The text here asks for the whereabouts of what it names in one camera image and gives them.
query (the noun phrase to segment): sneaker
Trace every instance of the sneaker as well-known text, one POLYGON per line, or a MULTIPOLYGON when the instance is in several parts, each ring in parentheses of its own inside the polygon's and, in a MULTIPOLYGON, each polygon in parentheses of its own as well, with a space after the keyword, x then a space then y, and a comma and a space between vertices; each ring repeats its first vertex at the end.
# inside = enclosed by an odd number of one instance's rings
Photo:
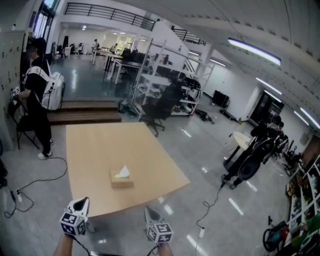
POLYGON ((2 189, 3 187, 6 187, 8 185, 7 180, 5 179, 1 184, 0 184, 0 189, 2 189))
POLYGON ((45 160, 48 158, 53 158, 54 157, 54 153, 52 153, 52 151, 49 152, 49 154, 42 152, 38 154, 38 158, 41 160, 45 160))

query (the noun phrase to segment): box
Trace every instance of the box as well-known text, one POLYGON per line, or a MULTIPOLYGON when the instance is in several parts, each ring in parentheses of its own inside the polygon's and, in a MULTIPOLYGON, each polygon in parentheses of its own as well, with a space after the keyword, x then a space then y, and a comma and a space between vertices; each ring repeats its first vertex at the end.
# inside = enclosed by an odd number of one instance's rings
POLYGON ((127 178, 116 178, 115 175, 118 174, 120 170, 110 170, 110 182, 111 188, 131 188, 134 186, 134 180, 132 175, 127 178))

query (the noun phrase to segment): wooden platform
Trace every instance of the wooden platform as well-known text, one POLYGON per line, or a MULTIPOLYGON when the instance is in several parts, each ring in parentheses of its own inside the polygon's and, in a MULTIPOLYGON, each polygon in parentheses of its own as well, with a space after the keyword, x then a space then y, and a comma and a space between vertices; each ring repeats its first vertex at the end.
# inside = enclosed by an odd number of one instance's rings
POLYGON ((112 101, 66 101, 47 116, 52 126, 121 122, 118 105, 112 101))

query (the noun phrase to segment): railing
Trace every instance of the railing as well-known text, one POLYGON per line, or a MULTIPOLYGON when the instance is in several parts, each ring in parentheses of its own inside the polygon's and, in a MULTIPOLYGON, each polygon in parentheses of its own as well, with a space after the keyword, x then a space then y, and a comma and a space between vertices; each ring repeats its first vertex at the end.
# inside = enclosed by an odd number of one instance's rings
POLYGON ((172 31, 180 38, 182 41, 186 41, 189 43, 197 44, 197 45, 206 45, 206 42, 201 40, 199 37, 196 35, 188 32, 185 29, 177 29, 173 28, 172 31))
POLYGON ((155 21, 125 10, 88 3, 68 2, 65 15, 84 15, 124 22, 145 30, 152 31, 155 21))

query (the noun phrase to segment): wooden table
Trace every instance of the wooden table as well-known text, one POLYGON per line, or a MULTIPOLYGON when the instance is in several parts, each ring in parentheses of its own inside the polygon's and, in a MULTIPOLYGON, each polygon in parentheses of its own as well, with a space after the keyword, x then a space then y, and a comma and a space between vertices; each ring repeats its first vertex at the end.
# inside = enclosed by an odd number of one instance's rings
MULTIPOLYGON (((122 67, 129 67, 129 68, 134 68, 134 69, 140 69, 142 68, 142 64, 138 63, 138 62, 133 62, 133 61, 127 61, 127 60, 123 60, 123 59, 114 59, 114 63, 113 63, 113 67, 112 67, 112 71, 111 71, 111 79, 114 75, 115 69, 116 69, 116 65, 119 65, 119 69, 118 72, 116 74, 116 78, 115 78, 115 84, 118 84, 118 80, 119 80, 119 76, 120 76, 120 72, 122 67)), ((151 70, 151 68, 149 67, 144 67, 144 69, 148 69, 149 71, 151 70)))
POLYGON ((89 217, 145 204, 189 180, 143 122, 66 126, 73 199, 89 197, 89 217), (111 188, 110 169, 126 165, 134 187, 111 188))
POLYGON ((233 153, 230 155, 230 157, 223 161, 223 165, 226 170, 228 170, 234 164, 234 162, 231 161, 231 159, 236 155, 236 153, 239 151, 239 149, 242 148, 243 150, 247 150, 247 148, 249 147, 250 141, 251 141, 250 137, 248 137, 247 135, 245 135, 241 132, 238 132, 238 131, 235 131, 233 133, 233 137, 234 137, 236 143, 238 144, 238 146, 233 151, 233 153))

